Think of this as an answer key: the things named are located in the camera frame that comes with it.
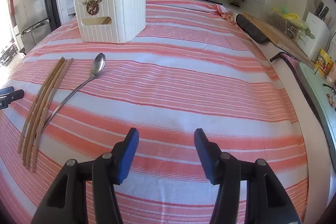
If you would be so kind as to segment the white ribbed utensil holder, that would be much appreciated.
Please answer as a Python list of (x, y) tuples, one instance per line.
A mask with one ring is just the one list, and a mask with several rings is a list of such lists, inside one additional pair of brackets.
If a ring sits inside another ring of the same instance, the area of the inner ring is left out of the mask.
[(123, 44), (146, 27), (146, 0), (74, 0), (81, 39)]

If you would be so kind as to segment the white knife block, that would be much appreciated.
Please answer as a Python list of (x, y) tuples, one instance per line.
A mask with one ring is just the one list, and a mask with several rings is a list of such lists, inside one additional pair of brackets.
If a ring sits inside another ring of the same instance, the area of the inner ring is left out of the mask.
[(315, 13), (309, 12), (307, 15), (305, 23), (309, 32), (306, 34), (303, 51), (311, 61), (316, 61), (320, 50), (324, 50), (327, 45), (330, 31), (325, 23), (325, 16), (328, 12), (329, 8), (320, 2)]

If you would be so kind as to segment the wooden cutting board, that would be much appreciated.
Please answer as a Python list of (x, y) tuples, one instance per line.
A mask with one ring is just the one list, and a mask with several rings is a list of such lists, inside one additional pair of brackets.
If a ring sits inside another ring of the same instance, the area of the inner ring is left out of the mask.
[(253, 23), (265, 36), (267, 36), (276, 46), (280, 47), (284, 51), (287, 51), (311, 69), (314, 68), (314, 63), (306, 56), (306, 54), (297, 46), (295, 42), (288, 38), (288, 36), (283, 34), (278, 29), (274, 28), (270, 24), (262, 21), (259, 18), (256, 18), (255, 16), (252, 16), (246, 12), (243, 12), (243, 15), (251, 23)]

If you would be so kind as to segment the pink striped tablecloth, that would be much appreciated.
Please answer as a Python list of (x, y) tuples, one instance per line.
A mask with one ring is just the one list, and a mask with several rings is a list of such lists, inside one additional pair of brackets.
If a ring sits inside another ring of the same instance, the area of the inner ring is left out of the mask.
[[(30, 223), (68, 159), (95, 159), (139, 131), (126, 180), (116, 188), (125, 223), (208, 223), (218, 188), (203, 172), (194, 131), (239, 160), (265, 159), (300, 218), (307, 156), (294, 107), (259, 48), (226, 9), (195, 0), (146, 0), (146, 27), (125, 44), (85, 43), (76, 19), (40, 42), (3, 86), (25, 96), (1, 111), (1, 202), (13, 223)], [(30, 107), (56, 63), (74, 58), (50, 108), (89, 79), (42, 132), (36, 172), (17, 151)]]

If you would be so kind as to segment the yellow snack packet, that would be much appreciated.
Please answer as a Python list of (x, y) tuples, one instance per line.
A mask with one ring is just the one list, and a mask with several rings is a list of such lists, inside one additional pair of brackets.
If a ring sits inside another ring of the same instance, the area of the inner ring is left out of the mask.
[(333, 66), (331, 57), (321, 49), (314, 64), (314, 73), (326, 77)]

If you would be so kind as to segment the grey refrigerator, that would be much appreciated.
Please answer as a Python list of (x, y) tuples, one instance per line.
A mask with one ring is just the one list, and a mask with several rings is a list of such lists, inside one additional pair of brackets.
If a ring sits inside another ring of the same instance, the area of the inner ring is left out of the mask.
[(50, 16), (45, 0), (13, 0), (13, 8), (18, 36), (27, 54), (51, 33)]

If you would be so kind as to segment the black cutting board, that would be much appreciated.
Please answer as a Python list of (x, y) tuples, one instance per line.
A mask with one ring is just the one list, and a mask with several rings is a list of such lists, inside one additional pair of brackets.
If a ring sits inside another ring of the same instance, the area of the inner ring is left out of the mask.
[(236, 16), (236, 24), (256, 43), (266, 44), (268, 42), (271, 42), (271, 40), (253, 23), (251, 23), (244, 15), (238, 14)]

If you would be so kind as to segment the long metal spoon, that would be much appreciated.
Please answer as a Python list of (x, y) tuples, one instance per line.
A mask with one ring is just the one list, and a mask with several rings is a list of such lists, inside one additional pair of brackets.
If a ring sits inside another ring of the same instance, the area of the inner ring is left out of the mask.
[(52, 112), (52, 114), (46, 119), (43, 128), (50, 123), (52, 118), (57, 114), (57, 112), (71, 99), (71, 97), (78, 92), (83, 86), (88, 84), (89, 82), (95, 80), (97, 77), (99, 77), (102, 74), (102, 71), (105, 68), (105, 63), (106, 63), (106, 56), (104, 53), (99, 53), (96, 58), (94, 59), (91, 67), (91, 72), (90, 72), (90, 77), (83, 83), (81, 83), (78, 87), (76, 87), (64, 100), (59, 104), (59, 106)]

